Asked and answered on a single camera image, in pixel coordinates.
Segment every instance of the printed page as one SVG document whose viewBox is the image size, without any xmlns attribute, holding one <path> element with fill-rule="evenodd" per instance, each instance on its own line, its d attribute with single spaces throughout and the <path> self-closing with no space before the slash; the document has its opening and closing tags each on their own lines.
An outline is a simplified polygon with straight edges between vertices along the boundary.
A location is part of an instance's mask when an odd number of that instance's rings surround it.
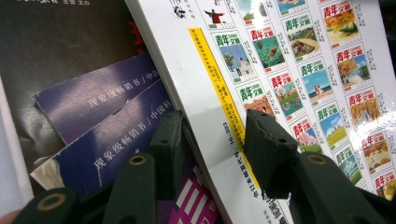
<svg viewBox="0 0 396 224">
<path fill-rule="evenodd" d="M 396 82 L 378 2 L 126 3 L 189 119 L 225 221 L 292 223 L 288 201 L 262 197 L 243 155 L 249 108 L 273 116 L 300 151 L 332 158 L 353 185 L 389 197 Z"/>
</svg>

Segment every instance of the book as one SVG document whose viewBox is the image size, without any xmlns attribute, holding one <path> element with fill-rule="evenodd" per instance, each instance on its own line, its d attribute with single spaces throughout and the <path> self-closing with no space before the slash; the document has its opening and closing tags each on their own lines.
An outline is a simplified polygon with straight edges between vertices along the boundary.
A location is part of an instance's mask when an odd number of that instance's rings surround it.
<svg viewBox="0 0 396 224">
<path fill-rule="evenodd" d="M 68 145 L 160 80 L 148 53 L 92 71 L 34 95 Z"/>
<path fill-rule="evenodd" d="M 146 75 L 147 71 L 155 71 L 148 54 L 135 56 L 132 59 L 134 62 L 137 60 L 140 63 L 147 63 L 145 68 L 149 70 L 143 69 L 143 73 L 140 71 L 139 75 Z M 122 69 L 125 65 L 131 65 L 131 61 L 115 63 L 104 68 L 108 77 L 114 75 L 113 83 L 119 85 L 117 77 L 122 77 L 120 75 L 122 72 L 117 71 L 118 69 L 131 76 L 131 70 Z M 102 78 L 102 73 L 98 71 L 77 77 L 78 82 L 92 83 L 90 79 Z M 71 82 L 66 81 L 64 85 L 57 85 L 50 91 L 70 89 L 70 83 L 74 83 L 74 79 Z M 83 90 L 86 88 L 85 85 L 79 86 Z M 108 86 L 106 84 L 97 88 L 99 91 L 108 90 Z M 71 90 L 77 91 L 78 85 L 74 87 Z M 144 90 L 136 90 L 136 93 L 138 94 L 127 104 L 122 103 L 123 105 L 116 112 L 108 114 L 104 120 L 37 167 L 31 173 L 35 181 L 45 189 L 64 187 L 75 189 L 81 197 L 112 183 L 117 176 L 120 163 L 135 153 L 147 152 L 149 141 L 161 119 L 174 111 L 166 90 L 158 78 Z M 87 103 L 84 99 L 76 97 L 71 97 L 69 103 L 73 104 L 74 101 Z M 114 108 L 115 105 L 117 104 L 103 105 L 101 108 L 104 110 L 103 114 L 109 113 L 109 109 Z M 66 110 L 65 115 L 73 119 L 79 115 L 75 112 L 78 111 Z M 89 122 L 93 124 L 94 119 L 90 119 Z M 177 181 L 180 186 L 176 186 L 177 197 L 174 200 L 158 201 L 158 223 L 178 223 L 180 220 L 221 223 L 216 204 L 201 178 L 202 175 L 191 150 L 189 148 L 183 150 L 180 158 L 183 161 L 182 169 L 180 179 Z"/>
<path fill-rule="evenodd" d="M 125 2 L 226 222 L 292 223 L 288 200 L 263 199 L 244 157 L 248 108 L 269 111 L 300 151 L 329 156 L 353 185 L 393 188 L 396 82 L 378 2 Z M 387 153 L 363 146 L 378 132 Z"/>
<path fill-rule="evenodd" d="M 0 26 L 0 74 L 31 173 L 65 147 L 32 96 L 147 49 L 123 0 L 2 1 Z"/>
<path fill-rule="evenodd" d="M 3 82 L 0 78 L 0 170 L 2 184 L 0 197 L 0 217 L 24 207 L 32 198 L 33 191 L 28 178 L 26 165 L 21 154 L 21 146 L 8 107 Z"/>
</svg>

